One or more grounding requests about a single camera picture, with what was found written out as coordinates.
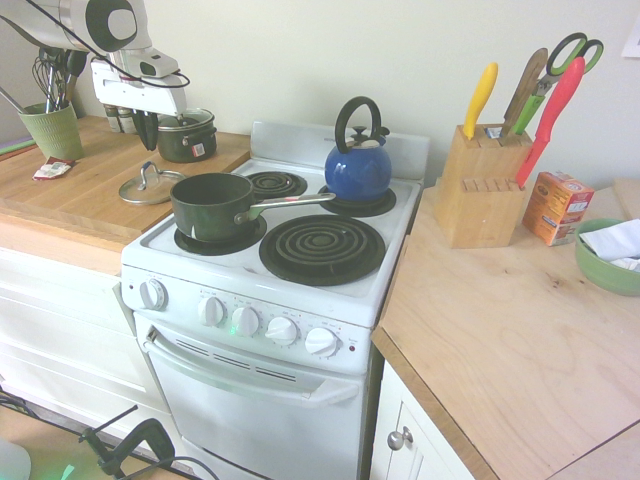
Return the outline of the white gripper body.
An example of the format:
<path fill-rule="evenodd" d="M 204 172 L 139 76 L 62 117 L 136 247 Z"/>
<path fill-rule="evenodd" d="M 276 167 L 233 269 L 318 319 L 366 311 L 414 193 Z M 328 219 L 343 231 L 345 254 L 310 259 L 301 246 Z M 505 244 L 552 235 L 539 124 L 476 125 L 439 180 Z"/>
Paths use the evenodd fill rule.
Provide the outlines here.
<path fill-rule="evenodd" d="M 94 91 L 102 104 L 158 114 L 182 114 L 187 109 L 183 83 L 177 75 L 124 80 L 102 60 L 91 61 Z"/>

